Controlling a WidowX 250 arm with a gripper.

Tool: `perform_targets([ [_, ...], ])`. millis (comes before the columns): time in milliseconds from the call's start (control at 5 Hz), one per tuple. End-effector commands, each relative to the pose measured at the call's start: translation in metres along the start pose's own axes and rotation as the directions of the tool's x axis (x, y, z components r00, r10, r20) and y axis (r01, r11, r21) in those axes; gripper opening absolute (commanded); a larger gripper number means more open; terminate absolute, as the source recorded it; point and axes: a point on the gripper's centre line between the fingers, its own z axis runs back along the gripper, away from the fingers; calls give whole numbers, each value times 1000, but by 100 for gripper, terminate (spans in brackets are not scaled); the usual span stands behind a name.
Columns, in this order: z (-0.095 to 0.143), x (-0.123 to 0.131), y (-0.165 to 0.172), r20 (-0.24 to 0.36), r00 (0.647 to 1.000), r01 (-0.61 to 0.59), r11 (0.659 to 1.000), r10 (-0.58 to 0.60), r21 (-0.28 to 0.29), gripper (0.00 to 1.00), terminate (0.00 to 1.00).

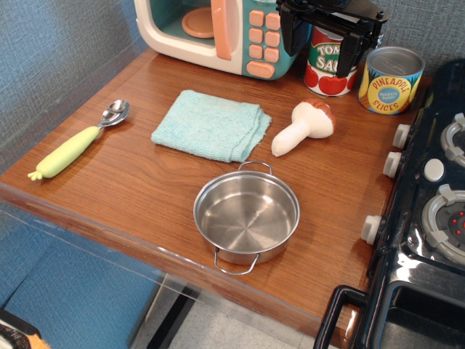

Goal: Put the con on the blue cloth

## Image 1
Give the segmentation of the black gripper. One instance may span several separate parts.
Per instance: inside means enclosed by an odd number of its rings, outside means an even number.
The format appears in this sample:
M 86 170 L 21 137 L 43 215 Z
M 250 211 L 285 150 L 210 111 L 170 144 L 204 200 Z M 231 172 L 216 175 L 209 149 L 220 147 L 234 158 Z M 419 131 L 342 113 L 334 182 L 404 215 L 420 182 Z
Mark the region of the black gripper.
M 341 42 L 336 76 L 343 78 L 359 64 L 365 52 L 381 42 L 387 12 L 371 1 L 278 1 L 283 47 L 288 56 L 301 52 L 312 27 L 337 35 Z

